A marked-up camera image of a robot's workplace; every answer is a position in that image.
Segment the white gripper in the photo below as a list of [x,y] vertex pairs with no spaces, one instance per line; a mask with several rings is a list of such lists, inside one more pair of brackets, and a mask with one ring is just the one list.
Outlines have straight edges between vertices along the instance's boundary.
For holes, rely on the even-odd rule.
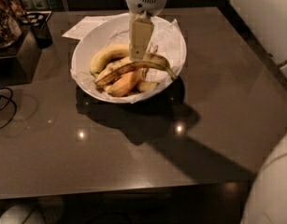
[[167,0],[125,0],[132,19],[129,24],[129,55],[132,61],[141,61],[146,53],[154,30],[150,18],[165,8]]

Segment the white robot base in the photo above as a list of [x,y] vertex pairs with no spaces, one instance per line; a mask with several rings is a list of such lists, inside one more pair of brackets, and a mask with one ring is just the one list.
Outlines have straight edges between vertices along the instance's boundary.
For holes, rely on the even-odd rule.
[[58,224],[64,211],[59,196],[21,199],[0,206],[0,224]]

